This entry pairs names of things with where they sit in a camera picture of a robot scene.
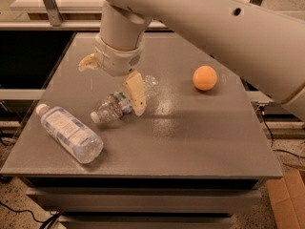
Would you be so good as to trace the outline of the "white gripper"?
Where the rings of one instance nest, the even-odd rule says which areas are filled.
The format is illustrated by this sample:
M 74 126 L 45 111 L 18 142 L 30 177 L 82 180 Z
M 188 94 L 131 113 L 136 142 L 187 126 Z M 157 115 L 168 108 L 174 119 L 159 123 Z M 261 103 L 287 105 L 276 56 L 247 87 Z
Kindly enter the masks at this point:
M 143 78 L 136 71 L 142 46 L 135 50 L 121 51 L 106 44 L 99 36 L 95 37 L 95 51 L 85 56 L 78 64 L 78 70 L 97 70 L 99 67 L 112 76 L 127 75 L 122 82 L 122 90 L 132 104 L 137 116 L 144 114 L 147 103 Z

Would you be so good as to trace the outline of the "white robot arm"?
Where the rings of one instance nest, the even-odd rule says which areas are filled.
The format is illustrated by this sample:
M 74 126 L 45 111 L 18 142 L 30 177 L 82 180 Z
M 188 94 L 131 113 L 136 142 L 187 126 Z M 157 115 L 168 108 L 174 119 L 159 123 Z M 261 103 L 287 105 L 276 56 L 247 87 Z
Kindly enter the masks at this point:
M 105 0 L 94 53 L 80 69 L 125 76 L 138 112 L 136 67 L 153 19 L 305 120 L 305 22 L 240 0 Z

